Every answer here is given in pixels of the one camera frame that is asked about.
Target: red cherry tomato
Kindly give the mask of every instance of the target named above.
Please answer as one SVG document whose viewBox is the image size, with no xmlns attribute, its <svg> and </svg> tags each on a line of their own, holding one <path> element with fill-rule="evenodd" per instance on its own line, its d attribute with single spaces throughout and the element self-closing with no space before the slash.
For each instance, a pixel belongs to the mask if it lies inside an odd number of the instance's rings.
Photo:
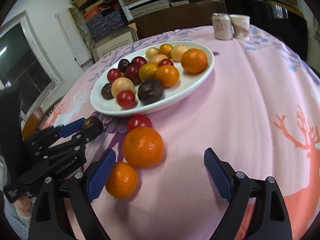
<svg viewBox="0 0 320 240">
<path fill-rule="evenodd" d="M 141 79 L 139 77 L 139 69 L 141 66 L 139 65 L 130 65 L 125 71 L 125 77 L 129 78 L 134 85 L 138 85 L 141 83 Z"/>
<path fill-rule="evenodd" d="M 110 69 L 107 74 L 107 78 L 110 83 L 113 83 L 119 77 L 121 77 L 121 72 L 119 69 L 116 68 Z"/>
<path fill-rule="evenodd" d="M 158 64 L 158 67 L 164 66 L 164 65 L 171 65 L 174 66 L 172 60 L 169 60 L 168 58 L 165 58 L 163 60 L 161 60 Z"/>
<path fill-rule="evenodd" d="M 128 121 L 128 130 L 131 131 L 138 127 L 152 128 L 151 120 L 146 115 L 135 115 Z"/>
<path fill-rule="evenodd" d="M 123 109 L 129 109 L 136 103 L 136 96 L 131 90 L 124 90 L 117 95 L 116 100 Z"/>
<path fill-rule="evenodd" d="M 144 64 L 147 64 L 147 60 L 144 57 L 135 57 L 131 60 L 131 65 L 138 65 L 138 66 L 143 66 Z"/>
</svg>

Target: tangerine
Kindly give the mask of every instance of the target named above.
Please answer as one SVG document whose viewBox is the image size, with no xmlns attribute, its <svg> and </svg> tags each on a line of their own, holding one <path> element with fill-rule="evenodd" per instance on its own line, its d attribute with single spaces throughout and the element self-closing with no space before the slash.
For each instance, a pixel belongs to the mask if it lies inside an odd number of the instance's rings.
<svg viewBox="0 0 320 240">
<path fill-rule="evenodd" d="M 172 87 L 179 81 L 179 70 L 172 65 L 163 65 L 156 71 L 156 79 L 164 87 Z"/>
<path fill-rule="evenodd" d="M 192 74 L 200 73 L 208 65 L 208 57 L 200 49 L 190 49 L 182 55 L 181 65 L 186 72 Z"/>
<path fill-rule="evenodd" d="M 161 161 L 164 143 L 156 130 L 149 127 L 138 127 L 125 136 L 122 152 L 131 166 L 150 168 Z"/>
<path fill-rule="evenodd" d="M 138 173 L 128 163 L 116 162 L 105 187 L 114 198 L 127 198 L 136 189 L 138 178 Z"/>
<path fill-rule="evenodd" d="M 173 46 L 171 44 L 162 44 L 159 49 L 159 54 L 166 55 L 168 58 L 171 58 L 171 50 Z"/>
</svg>

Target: paper cup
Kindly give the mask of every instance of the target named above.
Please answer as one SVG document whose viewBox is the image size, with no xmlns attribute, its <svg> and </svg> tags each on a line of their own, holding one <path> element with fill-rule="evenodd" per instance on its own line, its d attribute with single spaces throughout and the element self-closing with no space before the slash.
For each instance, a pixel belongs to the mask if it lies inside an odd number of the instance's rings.
<svg viewBox="0 0 320 240">
<path fill-rule="evenodd" d="M 247 40 L 250 34 L 250 17 L 247 15 L 231 14 L 231 23 L 236 39 Z"/>
</svg>

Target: pink tablecloth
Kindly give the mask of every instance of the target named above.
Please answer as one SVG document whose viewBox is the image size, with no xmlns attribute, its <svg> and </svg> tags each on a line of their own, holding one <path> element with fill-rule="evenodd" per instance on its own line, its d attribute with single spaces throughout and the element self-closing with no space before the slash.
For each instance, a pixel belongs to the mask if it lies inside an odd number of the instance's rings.
<svg viewBox="0 0 320 240">
<path fill-rule="evenodd" d="M 263 30 L 252 26 L 248 41 L 219 41 L 212 26 L 204 26 L 116 49 L 84 73 L 48 124 L 89 117 L 94 112 L 91 88 L 111 64 L 143 47 L 178 40 L 210 48 L 214 72 L 186 99 L 149 115 L 164 139 L 164 160 L 138 170 L 139 186 L 129 199 L 114 200 L 103 190 L 92 203 L 100 222 L 113 240 L 209 239 L 228 205 L 204 166 L 204 151 L 212 147 L 220 159 L 250 178 L 276 178 L 293 238 L 300 239 L 319 212 L 320 81 L 297 54 Z M 123 159 L 127 119 L 101 118 L 109 125 L 88 144 L 82 169 L 107 147 Z M 71 209 L 69 214 L 76 237 L 83 239 Z"/>
</svg>

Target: wooden chair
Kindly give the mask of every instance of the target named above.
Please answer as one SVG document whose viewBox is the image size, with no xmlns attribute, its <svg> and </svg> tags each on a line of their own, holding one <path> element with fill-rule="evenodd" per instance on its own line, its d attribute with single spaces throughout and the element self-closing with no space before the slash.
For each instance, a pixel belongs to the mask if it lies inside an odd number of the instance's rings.
<svg viewBox="0 0 320 240">
<path fill-rule="evenodd" d="M 129 24 L 137 25 L 139 39 L 151 37 L 177 29 L 212 25 L 213 13 L 226 13 L 224 2 L 197 2 L 148 13 L 133 19 Z"/>
<path fill-rule="evenodd" d="M 54 107 L 63 99 L 63 97 L 56 100 L 45 112 L 43 112 L 41 107 L 37 107 L 31 114 L 31 116 L 26 121 L 22 129 L 22 137 L 24 139 L 34 135 L 37 131 L 40 131 L 40 124 L 46 116 L 50 116 Z"/>
</svg>

